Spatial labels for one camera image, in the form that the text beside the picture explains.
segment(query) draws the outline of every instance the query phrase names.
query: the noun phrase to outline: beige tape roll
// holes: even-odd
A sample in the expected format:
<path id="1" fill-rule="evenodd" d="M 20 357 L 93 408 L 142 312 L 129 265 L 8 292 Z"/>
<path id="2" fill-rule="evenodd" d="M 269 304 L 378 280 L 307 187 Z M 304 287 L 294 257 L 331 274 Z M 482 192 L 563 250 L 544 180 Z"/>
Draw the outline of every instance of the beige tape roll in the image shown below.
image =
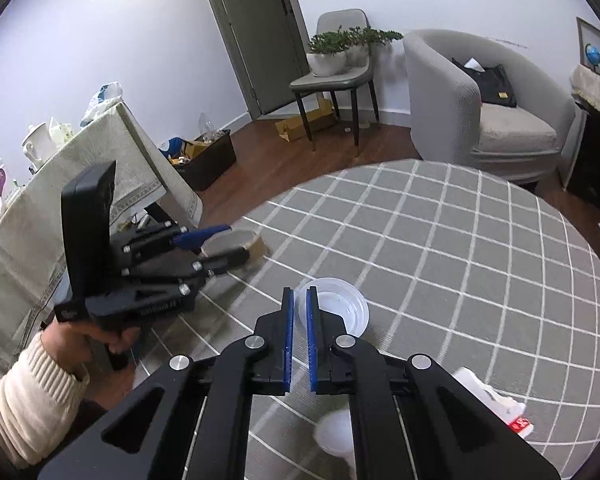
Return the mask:
<path id="1" fill-rule="evenodd" d="M 209 257 L 238 247 L 244 247 L 249 251 L 249 263 L 267 253 L 267 247 L 260 235 L 250 229 L 233 229 L 216 233 L 202 244 L 200 250 L 204 256 Z"/>

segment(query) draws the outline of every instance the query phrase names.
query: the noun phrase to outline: chair seat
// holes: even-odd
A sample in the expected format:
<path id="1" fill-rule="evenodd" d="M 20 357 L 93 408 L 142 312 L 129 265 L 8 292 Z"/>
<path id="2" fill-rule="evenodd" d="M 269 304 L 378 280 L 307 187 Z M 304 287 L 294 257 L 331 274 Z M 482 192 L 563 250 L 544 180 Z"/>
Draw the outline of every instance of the chair seat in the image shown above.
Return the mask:
<path id="1" fill-rule="evenodd" d="M 483 104 L 477 151 L 484 153 L 534 153 L 556 148 L 555 130 L 520 107 Z"/>
<path id="2" fill-rule="evenodd" d="M 316 77 L 313 73 L 302 76 L 289 83 L 292 92 L 317 92 L 328 90 L 347 90 L 370 81 L 374 76 L 371 65 L 349 66 L 346 72 L 328 77 Z"/>

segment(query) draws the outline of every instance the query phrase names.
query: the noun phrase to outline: black bag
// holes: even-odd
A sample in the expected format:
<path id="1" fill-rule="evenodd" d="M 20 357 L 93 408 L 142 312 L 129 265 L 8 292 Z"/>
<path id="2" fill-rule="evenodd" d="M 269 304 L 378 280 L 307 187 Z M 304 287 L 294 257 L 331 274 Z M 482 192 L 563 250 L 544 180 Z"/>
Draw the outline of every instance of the black bag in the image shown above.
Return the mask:
<path id="1" fill-rule="evenodd" d="M 502 65 L 485 68 L 484 72 L 478 72 L 473 68 L 465 68 L 453 58 L 451 58 L 451 62 L 478 83 L 483 103 L 511 108 L 518 106 L 516 95 L 513 93 L 513 88 Z"/>

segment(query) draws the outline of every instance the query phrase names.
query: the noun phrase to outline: gray chair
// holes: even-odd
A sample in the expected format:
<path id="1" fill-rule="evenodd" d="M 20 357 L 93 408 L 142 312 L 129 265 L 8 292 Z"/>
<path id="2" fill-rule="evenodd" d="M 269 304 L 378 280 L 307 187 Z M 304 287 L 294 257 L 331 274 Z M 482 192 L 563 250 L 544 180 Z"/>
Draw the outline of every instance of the gray chair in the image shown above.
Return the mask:
<path id="1" fill-rule="evenodd" d="M 366 14 L 360 9 L 334 10 L 326 12 L 318 18 L 317 32 L 327 32 L 329 30 L 349 30 L 351 27 L 368 27 L 369 22 Z M 311 141 L 312 150 L 315 151 L 315 142 L 309 127 L 309 121 L 306 118 L 302 98 L 314 92 L 330 92 L 331 102 L 336 112 L 336 117 L 340 118 L 340 109 L 336 100 L 336 90 L 349 90 L 351 92 L 351 109 L 353 112 L 353 140 L 356 145 L 356 156 L 360 154 L 360 125 L 358 123 L 358 87 L 363 84 L 369 84 L 371 92 L 371 102 L 374 106 L 376 121 L 379 123 L 380 115 L 378 113 L 378 100 L 376 99 L 376 89 L 374 88 L 374 70 L 371 63 L 371 56 L 367 57 L 366 65 L 362 67 L 347 67 L 346 72 L 336 74 L 330 77 L 316 77 L 308 74 L 289 84 L 289 88 L 296 96 L 302 123 L 306 136 Z"/>
<path id="2" fill-rule="evenodd" d="M 424 160 L 470 166 L 519 184 L 555 170 L 581 113 L 558 83 L 521 54 L 472 34 L 416 30 L 403 44 L 411 139 Z M 503 65 L 518 107 L 482 104 L 478 85 L 452 57 Z"/>

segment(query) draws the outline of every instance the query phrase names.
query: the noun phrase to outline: ribbed cuff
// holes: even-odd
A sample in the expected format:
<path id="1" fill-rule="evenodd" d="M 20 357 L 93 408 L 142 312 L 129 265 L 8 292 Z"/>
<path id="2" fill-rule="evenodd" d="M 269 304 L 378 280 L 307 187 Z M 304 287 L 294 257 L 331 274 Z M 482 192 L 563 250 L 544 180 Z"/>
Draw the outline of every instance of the ribbed cuff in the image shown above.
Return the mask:
<path id="1" fill-rule="evenodd" d="M 82 380 L 65 372 L 46 353 L 41 341 L 42 332 L 37 333 L 29 347 L 22 353 L 29 370 L 44 392 L 56 403 L 65 404 L 81 400 L 89 384 L 89 375 L 84 370 Z"/>

